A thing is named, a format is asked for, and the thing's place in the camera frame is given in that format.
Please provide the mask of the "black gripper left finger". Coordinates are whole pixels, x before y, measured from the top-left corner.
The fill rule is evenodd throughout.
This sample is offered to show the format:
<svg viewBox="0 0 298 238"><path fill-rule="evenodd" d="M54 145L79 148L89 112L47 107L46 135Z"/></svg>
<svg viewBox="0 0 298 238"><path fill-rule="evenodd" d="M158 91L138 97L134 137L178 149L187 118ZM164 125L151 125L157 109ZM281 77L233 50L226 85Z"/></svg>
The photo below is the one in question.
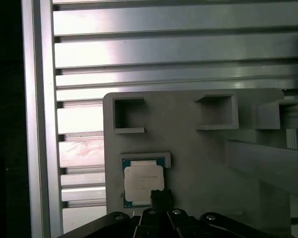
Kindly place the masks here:
<svg viewBox="0 0 298 238"><path fill-rule="evenodd" d="M151 207L139 216L112 212L64 235L63 238L157 238L163 210L163 191L150 194Z"/></svg>

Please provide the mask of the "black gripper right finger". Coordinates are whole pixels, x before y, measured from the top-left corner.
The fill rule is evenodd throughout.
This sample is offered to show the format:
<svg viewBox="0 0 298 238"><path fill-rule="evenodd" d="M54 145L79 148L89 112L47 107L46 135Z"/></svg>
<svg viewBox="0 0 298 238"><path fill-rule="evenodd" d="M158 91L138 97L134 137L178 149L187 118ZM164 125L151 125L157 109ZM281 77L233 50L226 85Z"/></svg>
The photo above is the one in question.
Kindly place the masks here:
<svg viewBox="0 0 298 238"><path fill-rule="evenodd" d="M177 238L290 238L283 232L265 232L215 212L196 219L174 206L172 192L161 192L161 211L168 217Z"/></svg>

